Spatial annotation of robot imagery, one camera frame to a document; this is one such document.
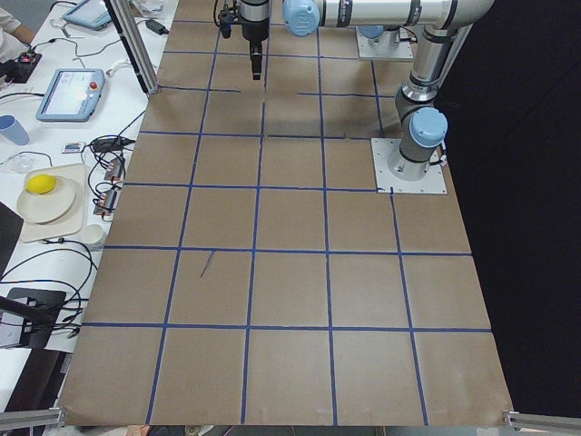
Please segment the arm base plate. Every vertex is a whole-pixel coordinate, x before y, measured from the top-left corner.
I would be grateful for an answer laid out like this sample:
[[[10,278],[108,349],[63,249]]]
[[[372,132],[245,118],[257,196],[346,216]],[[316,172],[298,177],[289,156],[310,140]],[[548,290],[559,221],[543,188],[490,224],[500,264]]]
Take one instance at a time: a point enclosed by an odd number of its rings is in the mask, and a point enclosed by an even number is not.
[[[413,54],[410,42],[400,41],[398,45],[370,44],[357,31],[359,58],[367,60],[386,60],[391,62],[410,63]]]
[[[406,160],[398,138],[372,138],[371,149],[379,193],[447,194],[438,153],[424,163]]]

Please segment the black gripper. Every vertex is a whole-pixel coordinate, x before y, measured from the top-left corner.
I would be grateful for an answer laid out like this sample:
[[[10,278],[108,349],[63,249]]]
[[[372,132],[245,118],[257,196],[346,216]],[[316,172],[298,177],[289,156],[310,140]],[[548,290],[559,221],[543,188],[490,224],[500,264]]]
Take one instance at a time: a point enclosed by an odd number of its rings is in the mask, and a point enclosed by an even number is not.
[[[238,17],[242,35],[249,41],[252,79],[258,81],[262,75],[262,41],[269,37],[270,1],[241,0]]]

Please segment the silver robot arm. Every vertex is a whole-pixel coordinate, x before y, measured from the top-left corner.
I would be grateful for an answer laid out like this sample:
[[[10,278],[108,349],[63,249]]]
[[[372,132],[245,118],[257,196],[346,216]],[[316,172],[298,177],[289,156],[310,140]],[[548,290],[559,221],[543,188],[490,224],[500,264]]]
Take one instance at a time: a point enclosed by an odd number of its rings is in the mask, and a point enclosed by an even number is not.
[[[303,37],[319,28],[353,27],[359,56],[411,63],[409,77],[396,93],[403,137],[389,154],[387,167],[398,179],[417,182],[435,164],[448,121],[435,109],[442,75],[454,57],[460,30],[470,28],[491,8],[489,1],[285,1],[287,30]]]
[[[399,26],[362,25],[357,27],[357,31],[370,44],[398,45],[401,41]]]

